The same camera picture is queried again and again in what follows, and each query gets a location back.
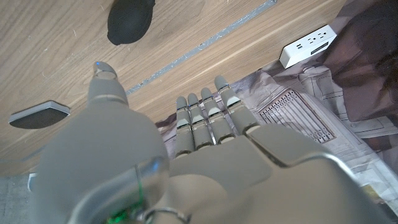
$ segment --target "dark fabric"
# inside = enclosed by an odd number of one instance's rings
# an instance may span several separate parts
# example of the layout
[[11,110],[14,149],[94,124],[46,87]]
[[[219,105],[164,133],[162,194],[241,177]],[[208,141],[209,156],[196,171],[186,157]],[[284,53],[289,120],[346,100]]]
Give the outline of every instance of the dark fabric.
[[389,136],[379,136],[375,138],[362,139],[370,148],[375,152],[381,152],[391,149],[391,143]]
[[398,1],[354,17],[325,53],[350,121],[398,113]]

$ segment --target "electrical outlet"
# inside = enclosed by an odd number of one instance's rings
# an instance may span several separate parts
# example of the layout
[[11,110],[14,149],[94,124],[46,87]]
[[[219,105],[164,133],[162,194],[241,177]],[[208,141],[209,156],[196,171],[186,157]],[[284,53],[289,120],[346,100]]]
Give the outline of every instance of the electrical outlet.
[[326,25],[284,47],[279,60],[284,68],[289,68],[312,55],[324,51],[335,38],[336,34],[333,29]]

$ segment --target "gray robotic hand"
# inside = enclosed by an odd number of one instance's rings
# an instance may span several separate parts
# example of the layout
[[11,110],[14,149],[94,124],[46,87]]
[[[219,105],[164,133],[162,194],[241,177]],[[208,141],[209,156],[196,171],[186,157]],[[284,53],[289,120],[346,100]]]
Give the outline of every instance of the gray robotic hand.
[[389,223],[349,169],[319,143],[260,126],[223,77],[177,99],[176,158],[153,122],[128,108],[97,62],[88,105],[44,149],[33,223]]

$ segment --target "wood grain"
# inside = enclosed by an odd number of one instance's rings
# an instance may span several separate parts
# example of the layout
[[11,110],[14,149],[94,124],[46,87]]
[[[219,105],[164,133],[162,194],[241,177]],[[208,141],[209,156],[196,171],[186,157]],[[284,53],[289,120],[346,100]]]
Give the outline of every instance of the wood grain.
[[[125,89],[233,23],[264,0],[157,0],[147,34],[114,46],[106,38],[110,0],[16,0],[0,2],[0,175],[32,170],[37,149],[85,107],[92,64],[108,62]],[[132,109],[154,121],[174,112],[178,95],[230,82],[277,59],[282,47],[338,13],[344,0],[279,2],[211,47],[129,95]],[[71,116],[39,130],[10,126],[10,114],[47,100],[71,108]]]

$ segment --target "robot finger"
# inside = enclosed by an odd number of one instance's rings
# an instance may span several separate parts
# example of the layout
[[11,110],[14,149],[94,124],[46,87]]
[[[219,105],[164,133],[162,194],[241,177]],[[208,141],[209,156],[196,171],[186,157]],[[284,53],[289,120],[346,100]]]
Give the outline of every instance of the robot finger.
[[218,75],[215,78],[215,85],[239,134],[246,134],[259,126],[257,119],[238,98],[224,77]]
[[224,113],[218,108],[211,91],[208,88],[201,90],[201,97],[208,113],[208,120],[217,144],[234,139],[234,134],[224,117]]
[[191,117],[188,112],[187,101],[184,97],[177,98],[177,136],[175,143],[175,157],[187,155],[195,150],[193,141]]
[[212,146],[213,139],[211,138],[209,129],[203,112],[199,106],[198,97],[190,93],[188,95],[188,104],[191,114],[191,126],[193,132],[193,139],[195,142],[195,149],[199,150],[205,146]]

